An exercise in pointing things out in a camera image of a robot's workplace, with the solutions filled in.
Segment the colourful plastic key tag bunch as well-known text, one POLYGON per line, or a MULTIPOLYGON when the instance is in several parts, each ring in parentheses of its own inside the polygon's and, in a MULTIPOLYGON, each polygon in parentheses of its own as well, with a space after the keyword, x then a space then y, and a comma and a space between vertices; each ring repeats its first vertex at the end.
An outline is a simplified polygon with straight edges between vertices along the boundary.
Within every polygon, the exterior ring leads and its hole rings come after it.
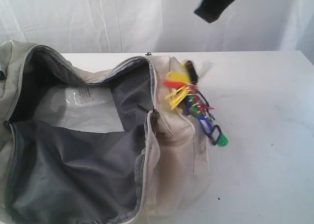
POLYGON ((169 88, 171 93, 166 95, 165 99, 169 100, 172 110, 181 107, 186 111, 186 115, 196 118, 212 145, 226 146, 229 140, 221 127, 215 124, 215 117, 210 113, 214 108, 199 90, 199 77, 193 62, 186 60, 181 67, 182 74, 176 71, 166 74, 163 86, 169 88))

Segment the cream fabric duffel bag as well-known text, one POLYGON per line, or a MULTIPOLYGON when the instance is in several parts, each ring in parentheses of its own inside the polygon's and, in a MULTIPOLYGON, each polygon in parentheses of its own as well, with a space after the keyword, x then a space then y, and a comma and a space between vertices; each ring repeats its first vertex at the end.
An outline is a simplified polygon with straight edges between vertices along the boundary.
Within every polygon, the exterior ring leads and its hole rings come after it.
POLYGON ((89 73, 54 49, 0 47, 0 221, 3 224, 131 224, 166 216, 209 186, 209 140, 172 110, 163 86, 170 56, 135 56, 89 73), (33 118, 56 86, 109 88, 123 131, 96 133, 33 118))

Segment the clear plastic packet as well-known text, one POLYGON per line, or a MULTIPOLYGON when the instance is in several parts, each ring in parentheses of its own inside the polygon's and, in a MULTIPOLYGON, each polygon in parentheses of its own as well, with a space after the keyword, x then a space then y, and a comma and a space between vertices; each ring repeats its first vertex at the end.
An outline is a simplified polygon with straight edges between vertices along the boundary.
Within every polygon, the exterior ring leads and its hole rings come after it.
POLYGON ((33 118, 86 132, 124 130, 111 91, 106 87, 52 87, 40 100, 33 118))

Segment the white backdrop curtain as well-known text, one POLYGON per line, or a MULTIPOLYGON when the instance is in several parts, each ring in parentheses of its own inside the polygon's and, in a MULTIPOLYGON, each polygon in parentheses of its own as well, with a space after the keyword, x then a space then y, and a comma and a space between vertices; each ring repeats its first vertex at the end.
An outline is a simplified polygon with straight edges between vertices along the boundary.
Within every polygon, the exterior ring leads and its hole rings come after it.
POLYGON ((202 0, 0 0, 0 39, 59 52, 300 50, 314 53, 314 0, 235 0, 218 20, 202 0))

